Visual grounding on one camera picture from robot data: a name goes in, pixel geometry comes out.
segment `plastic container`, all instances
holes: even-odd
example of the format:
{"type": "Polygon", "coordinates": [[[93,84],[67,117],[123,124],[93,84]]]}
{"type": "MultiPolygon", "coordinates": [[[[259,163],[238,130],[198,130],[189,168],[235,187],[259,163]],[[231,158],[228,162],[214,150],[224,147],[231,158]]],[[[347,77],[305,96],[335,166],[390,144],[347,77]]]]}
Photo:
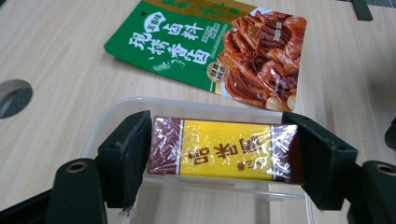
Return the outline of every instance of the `plastic container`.
{"type": "MultiPolygon", "coordinates": [[[[129,115],[280,123],[282,113],[262,109],[130,98],[112,105],[93,124],[82,158],[97,148],[129,115]]],[[[107,209],[108,223],[313,223],[310,200],[300,186],[270,181],[144,175],[129,213],[107,209]]]]}

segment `seasoning packet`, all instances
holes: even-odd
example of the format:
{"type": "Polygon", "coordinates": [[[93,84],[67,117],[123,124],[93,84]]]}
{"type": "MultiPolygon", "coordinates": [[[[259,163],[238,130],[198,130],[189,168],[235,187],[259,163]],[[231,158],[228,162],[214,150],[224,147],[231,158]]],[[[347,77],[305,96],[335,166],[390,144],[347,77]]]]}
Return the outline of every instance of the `seasoning packet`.
{"type": "Polygon", "coordinates": [[[105,49],[160,76],[291,111],[305,26],[302,17],[230,0],[143,0],[105,49]]]}
{"type": "Polygon", "coordinates": [[[297,125],[154,118],[148,173],[303,184],[297,125]]]}

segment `wooden table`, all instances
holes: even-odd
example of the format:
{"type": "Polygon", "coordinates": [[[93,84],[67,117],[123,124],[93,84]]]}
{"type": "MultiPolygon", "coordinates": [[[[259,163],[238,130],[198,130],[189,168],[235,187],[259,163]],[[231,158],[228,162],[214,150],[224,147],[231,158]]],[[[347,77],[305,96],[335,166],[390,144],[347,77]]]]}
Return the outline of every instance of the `wooden table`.
{"type": "MultiPolygon", "coordinates": [[[[0,7],[0,82],[34,89],[19,114],[0,119],[0,210],[50,189],[58,167],[81,154],[95,119],[129,97],[252,107],[142,71],[103,45],[138,1],[12,0],[0,7]]],[[[295,112],[359,150],[358,164],[396,164],[384,133],[396,116],[396,9],[357,21],[335,0],[244,1],[307,19],[295,112]]],[[[345,223],[313,208],[314,223],[345,223]]]]}

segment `shrimp picture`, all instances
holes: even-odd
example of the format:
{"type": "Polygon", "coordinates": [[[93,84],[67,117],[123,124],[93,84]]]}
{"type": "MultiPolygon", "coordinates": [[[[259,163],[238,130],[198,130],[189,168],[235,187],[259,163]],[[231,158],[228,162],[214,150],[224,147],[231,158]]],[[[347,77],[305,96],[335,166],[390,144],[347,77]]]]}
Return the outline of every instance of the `shrimp picture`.
{"type": "Polygon", "coordinates": [[[297,92],[306,20],[279,12],[232,21],[218,56],[230,71],[226,91],[238,101],[291,111],[297,92]]]}

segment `green seasoning bag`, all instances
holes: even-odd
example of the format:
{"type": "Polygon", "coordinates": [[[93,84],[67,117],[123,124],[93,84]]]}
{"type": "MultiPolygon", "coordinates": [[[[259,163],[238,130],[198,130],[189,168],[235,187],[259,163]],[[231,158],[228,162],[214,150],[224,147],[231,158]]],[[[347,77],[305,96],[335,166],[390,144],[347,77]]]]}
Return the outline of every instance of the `green seasoning bag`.
{"type": "Polygon", "coordinates": [[[306,20],[235,1],[141,1],[105,44],[164,77],[275,111],[294,109],[306,20]]]}

